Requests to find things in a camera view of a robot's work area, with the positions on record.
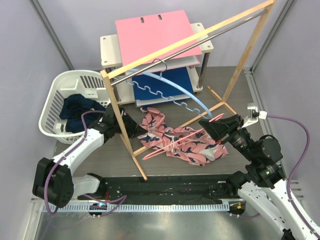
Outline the navy blue shorts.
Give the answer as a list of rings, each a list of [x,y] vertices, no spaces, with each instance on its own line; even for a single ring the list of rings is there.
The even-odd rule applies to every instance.
[[[81,94],[72,94],[63,100],[59,117],[66,120],[65,131],[79,133],[84,131],[81,116],[87,111],[106,111],[106,108],[93,99],[85,98]]]

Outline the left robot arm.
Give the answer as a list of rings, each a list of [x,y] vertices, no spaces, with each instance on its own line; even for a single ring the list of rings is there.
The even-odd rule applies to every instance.
[[[52,215],[72,198],[84,196],[100,200],[107,193],[103,177],[94,173],[74,176],[91,153],[122,132],[111,104],[97,113],[98,119],[86,126],[80,138],[65,151],[51,159],[44,157],[37,163],[32,194],[44,200],[46,210]]]

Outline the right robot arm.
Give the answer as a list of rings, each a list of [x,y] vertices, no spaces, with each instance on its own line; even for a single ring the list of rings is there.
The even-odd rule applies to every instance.
[[[290,179],[278,164],[283,158],[279,141],[270,134],[253,140],[247,122],[238,114],[199,121],[216,143],[230,143],[249,161],[246,173],[237,171],[227,178],[226,193],[254,207],[281,239],[318,240],[320,227],[301,206],[290,188]]]

